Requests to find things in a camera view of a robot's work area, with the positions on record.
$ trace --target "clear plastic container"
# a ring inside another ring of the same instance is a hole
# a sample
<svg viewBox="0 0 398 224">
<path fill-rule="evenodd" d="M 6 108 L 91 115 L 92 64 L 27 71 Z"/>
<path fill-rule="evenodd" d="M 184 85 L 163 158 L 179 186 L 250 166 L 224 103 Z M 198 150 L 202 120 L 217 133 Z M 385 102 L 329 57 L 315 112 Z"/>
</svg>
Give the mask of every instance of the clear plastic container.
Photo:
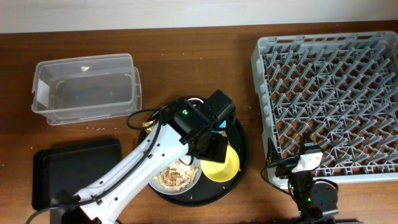
<svg viewBox="0 0 398 224">
<path fill-rule="evenodd" d="M 48 124 L 124 116 L 141 110 L 138 69 L 129 54 L 40 62 L 36 66 L 32 111 Z"/>
</svg>

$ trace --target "yellow cup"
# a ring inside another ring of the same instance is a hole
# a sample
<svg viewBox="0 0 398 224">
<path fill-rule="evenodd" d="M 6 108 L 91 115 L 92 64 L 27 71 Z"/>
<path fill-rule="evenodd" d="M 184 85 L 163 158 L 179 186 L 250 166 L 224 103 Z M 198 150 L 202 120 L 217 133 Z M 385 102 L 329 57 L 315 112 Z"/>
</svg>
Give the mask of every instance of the yellow cup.
<svg viewBox="0 0 398 224">
<path fill-rule="evenodd" d="M 231 147 L 226 148 L 226 158 L 224 163 L 200 161 L 203 173 L 212 181 L 226 182 L 231 180 L 239 170 L 238 153 Z"/>
</svg>

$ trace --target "table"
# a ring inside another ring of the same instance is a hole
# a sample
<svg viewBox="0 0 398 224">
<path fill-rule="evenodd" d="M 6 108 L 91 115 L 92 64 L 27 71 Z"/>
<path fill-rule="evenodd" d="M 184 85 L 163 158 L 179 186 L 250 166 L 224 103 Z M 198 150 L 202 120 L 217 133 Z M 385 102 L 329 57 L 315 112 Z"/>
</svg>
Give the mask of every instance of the table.
<svg viewBox="0 0 398 224">
<path fill-rule="evenodd" d="M 1 34 L 1 223 L 24 223 L 34 212 L 30 205 L 32 158 L 37 151 L 104 138 L 118 138 L 123 156 L 134 149 L 139 133 L 126 126 L 125 117 L 50 126 L 30 108 L 37 63 L 118 53 L 131 54 L 139 69 L 143 108 L 158 108 L 186 95 L 207 97 L 216 89 L 223 90 L 237 107 L 251 148 L 246 175 L 223 200 L 204 207 L 180 207 L 162 200 L 146 187 L 124 209 L 119 217 L 122 222 L 273 223 L 297 217 L 293 200 L 268 186 L 259 175 L 265 157 L 250 63 L 256 41 L 273 35 L 374 30 L 398 32 L 398 21 Z M 398 182 L 340 185 L 340 213 L 336 218 L 396 223 L 397 207 Z M 46 213 L 34 223 L 48 220 Z"/>
</svg>

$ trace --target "bowl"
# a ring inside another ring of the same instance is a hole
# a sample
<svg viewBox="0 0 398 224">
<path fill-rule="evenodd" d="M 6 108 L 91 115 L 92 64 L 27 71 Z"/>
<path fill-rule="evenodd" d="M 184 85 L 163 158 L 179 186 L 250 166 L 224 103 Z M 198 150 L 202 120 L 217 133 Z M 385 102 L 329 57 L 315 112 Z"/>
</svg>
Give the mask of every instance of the bowl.
<svg viewBox="0 0 398 224">
<path fill-rule="evenodd" d="M 226 182 L 231 180 L 239 170 L 238 153 L 228 146 L 224 163 L 202 160 L 200 162 L 203 173 L 212 181 Z"/>
<path fill-rule="evenodd" d="M 152 179 L 149 181 L 149 185 L 155 189 L 156 191 L 162 193 L 162 194 L 167 194 L 167 195 L 177 195 L 177 194 L 182 194 L 186 191 L 188 191 L 189 189 L 191 189 L 199 180 L 199 177 L 201 175 L 201 165 L 200 165 L 200 160 L 197 158 L 193 158 L 193 162 L 192 164 L 195 165 L 195 167 L 199 168 L 198 172 L 195 175 L 195 178 L 193 179 L 192 182 L 190 182 L 184 189 L 181 190 L 174 190 L 174 189 L 165 189 L 163 186 L 161 186 L 161 184 L 159 183 L 159 181 Z"/>
</svg>

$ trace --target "white wall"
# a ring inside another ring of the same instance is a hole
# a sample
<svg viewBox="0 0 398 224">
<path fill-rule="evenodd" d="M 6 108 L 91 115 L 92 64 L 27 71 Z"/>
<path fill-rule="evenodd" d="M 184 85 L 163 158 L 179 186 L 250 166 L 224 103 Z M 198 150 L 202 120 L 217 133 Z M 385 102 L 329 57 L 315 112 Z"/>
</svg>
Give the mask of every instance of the white wall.
<svg viewBox="0 0 398 224">
<path fill-rule="evenodd" d="M 397 0 L 0 0 L 0 33 L 398 19 Z"/>
</svg>

